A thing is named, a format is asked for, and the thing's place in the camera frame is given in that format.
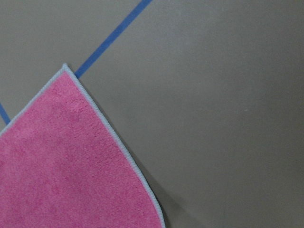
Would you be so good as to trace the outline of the pink and grey towel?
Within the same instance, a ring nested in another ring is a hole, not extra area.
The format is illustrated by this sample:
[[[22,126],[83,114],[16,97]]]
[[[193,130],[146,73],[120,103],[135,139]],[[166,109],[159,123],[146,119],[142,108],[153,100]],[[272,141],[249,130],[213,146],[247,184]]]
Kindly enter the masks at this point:
[[[163,228],[133,157],[67,65],[0,133],[3,228]]]

